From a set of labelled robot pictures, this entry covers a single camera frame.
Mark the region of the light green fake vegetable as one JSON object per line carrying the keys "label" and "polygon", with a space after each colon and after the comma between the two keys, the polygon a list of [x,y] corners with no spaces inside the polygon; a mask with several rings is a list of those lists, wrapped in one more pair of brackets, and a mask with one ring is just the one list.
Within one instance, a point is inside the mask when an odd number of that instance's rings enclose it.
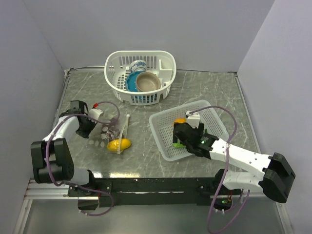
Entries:
{"label": "light green fake vegetable", "polygon": [[176,149],[186,148],[186,146],[181,142],[173,143],[172,146]]}

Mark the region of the purple fake grapes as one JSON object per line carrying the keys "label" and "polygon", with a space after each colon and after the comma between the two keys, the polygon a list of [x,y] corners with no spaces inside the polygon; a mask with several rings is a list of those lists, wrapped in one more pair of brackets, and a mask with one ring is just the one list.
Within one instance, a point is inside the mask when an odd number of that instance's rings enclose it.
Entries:
{"label": "purple fake grapes", "polygon": [[103,133],[105,136],[105,140],[110,142],[116,139],[119,139],[120,136],[120,130],[107,130],[106,132]]}

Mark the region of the orange fake fruit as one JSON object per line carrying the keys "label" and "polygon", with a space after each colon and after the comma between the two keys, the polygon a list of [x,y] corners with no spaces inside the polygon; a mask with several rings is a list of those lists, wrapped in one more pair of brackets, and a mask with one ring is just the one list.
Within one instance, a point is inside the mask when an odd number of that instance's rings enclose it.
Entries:
{"label": "orange fake fruit", "polygon": [[176,119],[173,121],[173,126],[175,126],[176,124],[185,123],[186,121],[187,121],[186,118],[176,118]]}

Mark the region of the polka dot zip top bag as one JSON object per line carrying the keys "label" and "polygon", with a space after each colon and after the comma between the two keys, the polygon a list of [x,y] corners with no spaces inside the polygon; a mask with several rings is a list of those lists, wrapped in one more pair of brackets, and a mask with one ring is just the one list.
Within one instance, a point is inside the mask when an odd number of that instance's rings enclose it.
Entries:
{"label": "polka dot zip top bag", "polygon": [[127,138],[129,120],[130,114],[126,114],[122,122],[117,121],[114,124],[104,124],[100,134],[88,140],[88,144],[105,148],[110,153],[120,155],[132,145],[131,141]]}

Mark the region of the yellow fake lemon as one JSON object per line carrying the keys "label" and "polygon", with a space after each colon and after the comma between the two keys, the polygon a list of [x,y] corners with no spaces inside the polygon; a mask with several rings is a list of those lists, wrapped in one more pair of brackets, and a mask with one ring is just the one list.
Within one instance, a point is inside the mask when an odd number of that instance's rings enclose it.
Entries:
{"label": "yellow fake lemon", "polygon": [[128,149],[131,146],[131,141],[126,138],[122,138],[121,140],[116,139],[113,141],[110,141],[107,144],[107,149],[111,152],[118,152],[118,151],[123,151],[125,149]]}

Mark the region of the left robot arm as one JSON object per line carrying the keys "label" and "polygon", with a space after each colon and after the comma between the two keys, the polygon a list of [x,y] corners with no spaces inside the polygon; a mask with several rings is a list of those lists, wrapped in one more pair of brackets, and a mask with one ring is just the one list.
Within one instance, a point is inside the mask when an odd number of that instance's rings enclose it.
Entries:
{"label": "left robot arm", "polygon": [[38,184],[64,183],[79,186],[86,196],[93,195],[97,184],[90,170],[74,166],[68,141],[74,134],[88,138],[103,112],[97,108],[88,109],[80,100],[71,101],[70,109],[61,113],[51,133],[41,141],[31,144],[31,158],[34,180]]}

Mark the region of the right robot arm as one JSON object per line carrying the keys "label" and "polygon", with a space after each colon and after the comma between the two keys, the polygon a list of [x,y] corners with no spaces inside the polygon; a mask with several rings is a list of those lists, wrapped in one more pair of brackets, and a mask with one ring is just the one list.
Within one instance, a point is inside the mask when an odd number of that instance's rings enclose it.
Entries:
{"label": "right robot arm", "polygon": [[186,122],[176,123],[173,134],[185,145],[189,153],[228,162],[242,169],[241,172],[228,170],[225,177],[213,182],[213,188],[218,194],[235,189],[249,190],[263,192],[275,202],[287,202],[295,180],[295,172],[282,154],[260,154],[228,144],[214,135],[205,133],[203,123],[200,123],[198,128],[193,128]]}

